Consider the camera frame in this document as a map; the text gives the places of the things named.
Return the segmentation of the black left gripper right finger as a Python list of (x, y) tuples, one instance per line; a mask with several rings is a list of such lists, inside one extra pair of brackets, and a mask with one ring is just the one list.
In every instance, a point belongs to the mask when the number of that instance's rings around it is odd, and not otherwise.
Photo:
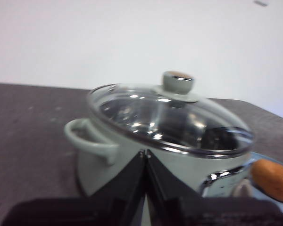
[(200, 226), (201, 196), (174, 176), (153, 154), (146, 154), (150, 219), (154, 226)]

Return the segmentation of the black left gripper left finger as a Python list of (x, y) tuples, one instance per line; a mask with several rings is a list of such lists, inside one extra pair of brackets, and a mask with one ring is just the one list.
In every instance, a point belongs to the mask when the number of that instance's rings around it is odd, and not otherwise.
[(129, 163), (100, 190), (89, 197), (90, 226), (129, 226), (145, 195), (145, 152), (138, 152)]

